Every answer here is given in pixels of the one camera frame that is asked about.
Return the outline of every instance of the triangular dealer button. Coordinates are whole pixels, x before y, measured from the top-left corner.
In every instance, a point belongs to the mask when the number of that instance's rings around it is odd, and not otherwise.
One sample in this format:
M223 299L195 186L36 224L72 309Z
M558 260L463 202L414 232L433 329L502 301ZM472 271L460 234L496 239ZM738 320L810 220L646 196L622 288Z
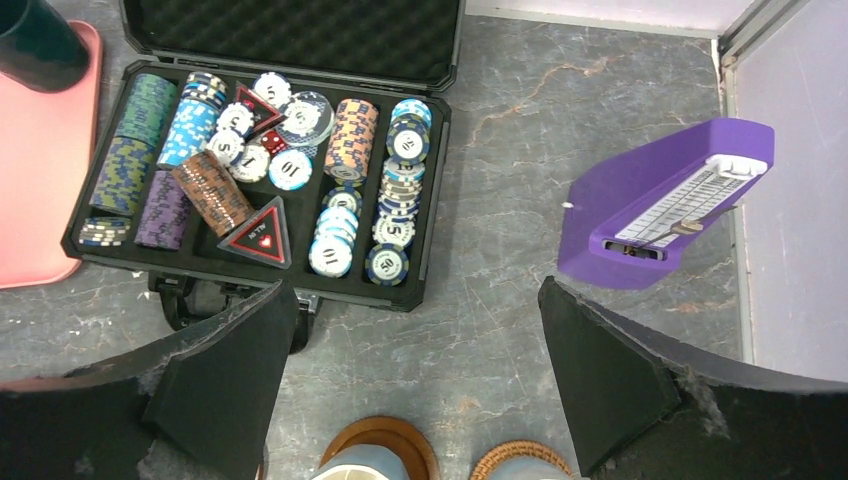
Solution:
M274 128L284 120L284 115L279 110L262 100L262 97L241 82L236 83L236 101L244 103L253 111L255 125L252 136Z
M218 248L277 268L289 268L291 245L283 199L275 197L268 202L222 240Z

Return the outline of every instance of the black case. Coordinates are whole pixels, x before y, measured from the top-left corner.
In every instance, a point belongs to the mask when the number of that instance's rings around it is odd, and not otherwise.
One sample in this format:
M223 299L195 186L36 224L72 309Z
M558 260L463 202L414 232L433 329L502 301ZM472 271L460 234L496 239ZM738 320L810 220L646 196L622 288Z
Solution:
M296 288L302 305L302 328L292 351L305 346L321 299L412 310L424 298L451 120L450 107L431 95L444 91L456 79L464 4L464 0L122 0L127 40L139 53L156 59L137 61L124 70L108 127L101 132L62 239L66 254L104 265L149 271L149 288L160 294L165 316L175 329L205 318L189 308L187 297L197 280L220 284L228 300L250 295L277 280L287 280ZM219 238L196 211L192 212L183 245L177 252L133 243L141 206L134 216L129 240L121 246L90 247L76 242L86 218L105 214L90 207L88 200L136 75L159 75L172 80L181 91L186 76L195 70L224 79L229 86L228 101L232 100L236 82L249 87L259 74L277 71L289 79L293 91L318 91L334 107L340 100L352 97L377 106L380 117L368 177L359 188L363 209L353 265L344 278L317 275L308 261L321 201L336 186L323 173L326 141L318 149L309 183L297 191L281 191L267 178L251 185L239 184L256 208L275 196L283 198L292 248L292 265L287 270L217 248ZM365 258L374 246L371 225L377 209L382 163L387 158L389 117L394 105L404 98L418 98L432 111L431 148L425 161L416 236L407 249L409 274L400 285L383 287L368 279ZM170 115L176 106L174 102ZM151 168L147 175L142 206L155 171Z

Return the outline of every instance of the metronome scale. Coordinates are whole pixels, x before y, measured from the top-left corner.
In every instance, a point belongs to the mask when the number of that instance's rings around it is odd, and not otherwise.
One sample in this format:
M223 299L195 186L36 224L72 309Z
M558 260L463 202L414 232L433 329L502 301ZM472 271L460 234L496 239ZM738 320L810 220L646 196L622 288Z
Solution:
M572 184L561 272L644 289L774 164L774 130L717 118L607 159Z

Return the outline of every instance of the mug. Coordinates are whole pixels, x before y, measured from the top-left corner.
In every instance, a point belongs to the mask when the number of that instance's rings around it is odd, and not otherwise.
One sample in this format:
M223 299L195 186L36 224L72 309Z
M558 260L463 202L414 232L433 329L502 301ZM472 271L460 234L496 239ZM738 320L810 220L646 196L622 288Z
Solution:
M88 71L85 44L45 0L2 0L0 73L37 92L76 85Z

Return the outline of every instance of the white wall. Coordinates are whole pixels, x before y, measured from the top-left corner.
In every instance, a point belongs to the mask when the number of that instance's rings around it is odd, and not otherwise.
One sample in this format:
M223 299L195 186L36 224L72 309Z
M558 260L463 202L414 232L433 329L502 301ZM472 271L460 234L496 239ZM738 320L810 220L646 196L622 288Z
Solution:
M506 9L593 21L723 33L753 0L467 0L469 13Z
M743 197L754 362L848 381L848 2L809 2L739 64L739 117L775 129Z

